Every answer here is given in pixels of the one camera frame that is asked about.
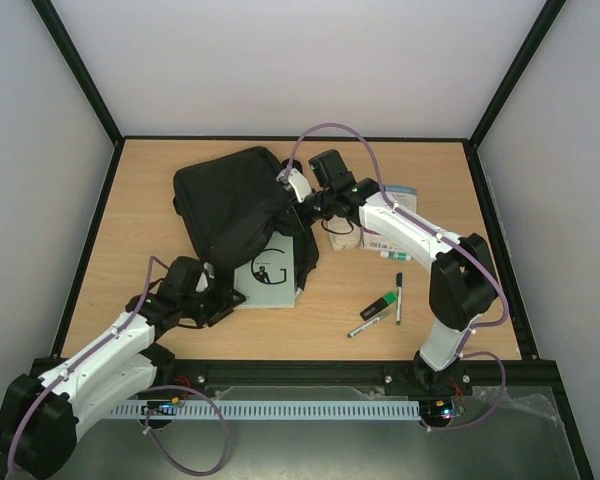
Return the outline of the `grey book with G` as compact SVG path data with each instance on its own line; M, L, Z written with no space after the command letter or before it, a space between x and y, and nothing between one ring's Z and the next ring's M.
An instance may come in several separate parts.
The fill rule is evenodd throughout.
M274 232L264 250L234 271L234 289L246 300L238 309L295 306L293 238Z

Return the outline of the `beige pencil case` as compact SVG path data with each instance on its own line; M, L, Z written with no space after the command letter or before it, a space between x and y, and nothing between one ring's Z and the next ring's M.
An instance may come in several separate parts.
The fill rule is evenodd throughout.
M361 229L348 219L334 216L327 221L326 230L335 251L352 250L360 245Z

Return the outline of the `black student bag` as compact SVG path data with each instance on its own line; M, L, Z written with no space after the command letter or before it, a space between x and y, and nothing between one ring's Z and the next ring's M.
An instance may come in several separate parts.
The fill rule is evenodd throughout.
M176 213L203 262L231 281L234 271L259 255L277 231L277 216L292 207L276 180L283 164L266 147L250 147L190 165L173 177ZM294 239L295 286L306 288L319 260L311 230Z

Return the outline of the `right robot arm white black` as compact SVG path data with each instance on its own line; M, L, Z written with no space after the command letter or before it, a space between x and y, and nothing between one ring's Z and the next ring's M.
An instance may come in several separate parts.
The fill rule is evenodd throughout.
M309 166L318 190L290 162L277 176L303 224L345 218L385 237L429 273L434 321L414 356L412 376L421 389L440 390L450 381L471 330L497 297L486 240L478 234L459 236L401 208L378 181L356 180L336 150L313 157Z

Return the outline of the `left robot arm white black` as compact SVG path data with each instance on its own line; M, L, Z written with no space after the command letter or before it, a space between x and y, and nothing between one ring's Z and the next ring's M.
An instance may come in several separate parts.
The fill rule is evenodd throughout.
M176 382L175 356L159 339L184 319L212 326L245 300L209 263L180 256L145 278L116 320L86 347L36 376L22 374L0 408L0 452L11 473L54 475L79 440L125 400L142 393L195 394Z

